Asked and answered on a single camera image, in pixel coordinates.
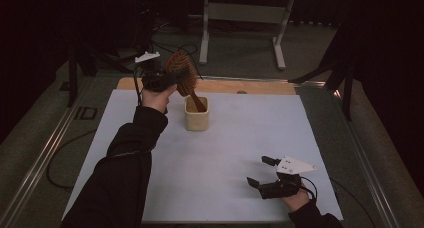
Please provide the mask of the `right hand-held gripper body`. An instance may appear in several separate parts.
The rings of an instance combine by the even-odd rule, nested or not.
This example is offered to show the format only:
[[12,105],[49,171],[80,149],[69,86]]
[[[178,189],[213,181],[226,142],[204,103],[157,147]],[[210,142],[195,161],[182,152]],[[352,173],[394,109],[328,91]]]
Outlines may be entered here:
[[276,169],[278,179],[273,183],[260,184],[258,191],[263,199],[283,198],[295,195],[302,188],[301,174],[316,171],[314,165],[285,156]]

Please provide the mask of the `cream square cup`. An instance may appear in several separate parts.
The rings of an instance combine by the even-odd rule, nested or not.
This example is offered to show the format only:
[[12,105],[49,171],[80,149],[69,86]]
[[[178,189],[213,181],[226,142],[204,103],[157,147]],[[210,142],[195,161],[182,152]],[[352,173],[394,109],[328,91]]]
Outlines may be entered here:
[[188,131],[205,131],[209,123],[209,104],[206,97],[200,97],[199,100],[205,106],[205,112],[199,112],[193,99],[188,96],[185,98],[185,128]]

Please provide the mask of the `brown wooden hairbrush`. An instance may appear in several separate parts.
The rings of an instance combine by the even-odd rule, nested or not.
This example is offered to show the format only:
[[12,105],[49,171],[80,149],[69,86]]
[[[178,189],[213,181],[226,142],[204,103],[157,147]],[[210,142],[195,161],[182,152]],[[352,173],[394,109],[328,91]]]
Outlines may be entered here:
[[177,91],[182,97],[190,96],[199,112],[205,112],[206,108],[195,93],[198,83],[198,72],[190,56],[184,52],[175,52],[166,62],[165,71],[181,71],[182,78],[177,83]]

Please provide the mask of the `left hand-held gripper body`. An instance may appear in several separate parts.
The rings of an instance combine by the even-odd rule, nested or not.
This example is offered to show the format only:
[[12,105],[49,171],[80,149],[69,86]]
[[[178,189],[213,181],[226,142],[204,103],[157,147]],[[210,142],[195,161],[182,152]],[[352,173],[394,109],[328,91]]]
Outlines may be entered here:
[[161,66],[159,57],[158,52],[145,52],[143,55],[134,58],[137,64],[134,69],[134,83],[138,93],[141,92],[141,88],[162,92],[172,86],[168,84],[167,72]]

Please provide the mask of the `person's left hand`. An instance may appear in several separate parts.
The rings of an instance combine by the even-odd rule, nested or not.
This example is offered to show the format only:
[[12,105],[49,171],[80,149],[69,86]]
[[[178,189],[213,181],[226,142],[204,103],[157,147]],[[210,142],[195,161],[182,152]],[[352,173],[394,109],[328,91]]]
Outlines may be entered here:
[[155,109],[161,113],[165,113],[167,105],[169,103],[169,97],[177,90],[176,85],[172,85],[166,88],[162,92],[154,92],[151,90],[144,89],[142,91],[141,104],[144,107]]

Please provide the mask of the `white table sheet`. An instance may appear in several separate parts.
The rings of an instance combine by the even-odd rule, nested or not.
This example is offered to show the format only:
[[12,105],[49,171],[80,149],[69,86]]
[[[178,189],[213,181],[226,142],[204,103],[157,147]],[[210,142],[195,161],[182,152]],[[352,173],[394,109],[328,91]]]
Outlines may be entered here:
[[[342,214],[301,102],[295,95],[209,93],[208,129],[185,128],[182,99],[172,94],[168,124],[152,150],[142,224],[147,222],[278,222],[290,213],[282,198],[263,199],[247,177],[274,182],[276,169],[262,156],[292,157],[314,165],[308,172],[322,215]],[[70,210],[119,128],[142,105],[134,93],[112,93],[71,196]]]

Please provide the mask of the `white metal stand frame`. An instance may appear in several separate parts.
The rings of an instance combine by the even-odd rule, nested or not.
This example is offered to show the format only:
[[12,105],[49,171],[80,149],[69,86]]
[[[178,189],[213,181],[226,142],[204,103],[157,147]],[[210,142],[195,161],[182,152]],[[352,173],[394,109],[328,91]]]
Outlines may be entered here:
[[289,22],[294,2],[295,0],[288,0],[284,7],[271,7],[214,3],[209,0],[204,0],[202,15],[203,34],[200,46],[199,63],[201,65],[205,65],[208,62],[210,20],[257,22],[280,25],[280,31],[272,38],[272,42],[277,68],[279,70],[284,70],[286,68],[286,62],[283,56],[282,40]]

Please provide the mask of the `person's right hand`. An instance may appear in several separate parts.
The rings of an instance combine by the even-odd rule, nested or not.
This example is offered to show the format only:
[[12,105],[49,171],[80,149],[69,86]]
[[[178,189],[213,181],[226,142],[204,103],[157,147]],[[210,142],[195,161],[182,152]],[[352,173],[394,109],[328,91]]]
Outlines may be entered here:
[[300,189],[295,195],[282,198],[283,203],[287,206],[290,212],[295,212],[304,205],[306,205],[310,199],[307,191]]

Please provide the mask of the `black tripod stand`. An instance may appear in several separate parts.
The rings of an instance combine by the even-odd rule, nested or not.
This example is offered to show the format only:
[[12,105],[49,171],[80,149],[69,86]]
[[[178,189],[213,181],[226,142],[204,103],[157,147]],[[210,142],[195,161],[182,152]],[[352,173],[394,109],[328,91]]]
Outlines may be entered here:
[[78,78],[77,78],[77,50],[84,50],[89,55],[93,55],[95,58],[99,59],[100,61],[103,61],[110,65],[113,69],[122,72],[122,73],[131,73],[131,70],[124,67],[123,65],[119,64],[117,61],[113,60],[112,58],[108,57],[106,54],[101,53],[100,51],[96,50],[93,46],[89,44],[75,44],[70,43],[69,49],[68,49],[68,77],[69,77],[69,98],[68,98],[68,107],[71,107],[78,97]]
[[354,48],[351,45],[345,46],[344,42],[352,38],[351,32],[352,29],[350,29],[345,22],[342,22],[318,67],[305,75],[288,80],[289,83],[302,84],[322,73],[330,71],[331,74],[326,80],[324,88],[336,91],[341,84],[344,84],[342,111],[348,121],[352,120],[350,105],[355,70],[355,56],[351,55]]

